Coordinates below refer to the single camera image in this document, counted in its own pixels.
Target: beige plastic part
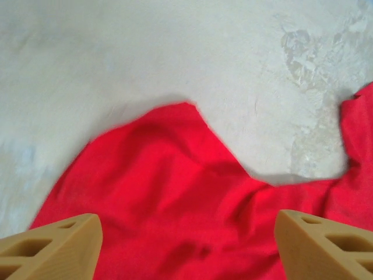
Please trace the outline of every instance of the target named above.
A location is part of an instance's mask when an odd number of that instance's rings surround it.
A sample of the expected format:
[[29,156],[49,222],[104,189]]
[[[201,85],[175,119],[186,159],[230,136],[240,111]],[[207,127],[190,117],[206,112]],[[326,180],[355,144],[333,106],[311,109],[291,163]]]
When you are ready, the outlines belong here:
[[288,280],[373,279],[373,232],[282,210],[275,238]]
[[102,240],[94,214],[0,239],[0,280],[92,280]]

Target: concrete floor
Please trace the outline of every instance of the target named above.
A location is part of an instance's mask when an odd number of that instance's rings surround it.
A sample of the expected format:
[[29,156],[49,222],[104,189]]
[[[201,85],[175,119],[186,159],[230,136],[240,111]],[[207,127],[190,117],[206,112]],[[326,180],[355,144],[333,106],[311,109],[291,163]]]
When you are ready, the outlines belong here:
[[372,7],[2,0],[0,237],[27,228],[92,135],[172,100],[194,101],[255,177],[340,175],[338,105],[373,79]]

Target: white floor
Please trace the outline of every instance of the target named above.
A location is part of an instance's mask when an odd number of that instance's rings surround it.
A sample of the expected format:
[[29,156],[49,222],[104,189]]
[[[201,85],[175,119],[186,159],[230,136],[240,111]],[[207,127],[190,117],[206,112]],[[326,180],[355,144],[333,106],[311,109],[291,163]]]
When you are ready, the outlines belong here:
[[338,104],[372,46],[365,0],[0,1],[0,236],[92,135],[175,99],[255,177],[338,176]]

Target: gray surface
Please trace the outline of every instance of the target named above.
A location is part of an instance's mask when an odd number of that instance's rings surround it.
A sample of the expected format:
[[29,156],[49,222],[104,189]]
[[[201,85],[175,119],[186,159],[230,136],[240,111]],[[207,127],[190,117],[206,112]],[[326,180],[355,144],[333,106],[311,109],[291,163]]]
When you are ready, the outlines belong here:
[[366,1],[3,0],[0,236],[98,131],[195,102],[255,177],[340,175],[338,105],[373,77]]

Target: red towel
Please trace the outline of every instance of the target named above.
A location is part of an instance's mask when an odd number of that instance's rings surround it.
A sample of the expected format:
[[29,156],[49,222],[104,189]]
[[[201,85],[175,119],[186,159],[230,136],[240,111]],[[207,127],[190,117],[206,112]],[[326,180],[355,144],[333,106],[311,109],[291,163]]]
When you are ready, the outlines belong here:
[[276,188],[247,175],[195,106],[154,109],[89,143],[31,227],[97,213],[95,279],[285,279],[280,209],[373,230],[372,108],[373,84],[342,104],[342,178]]

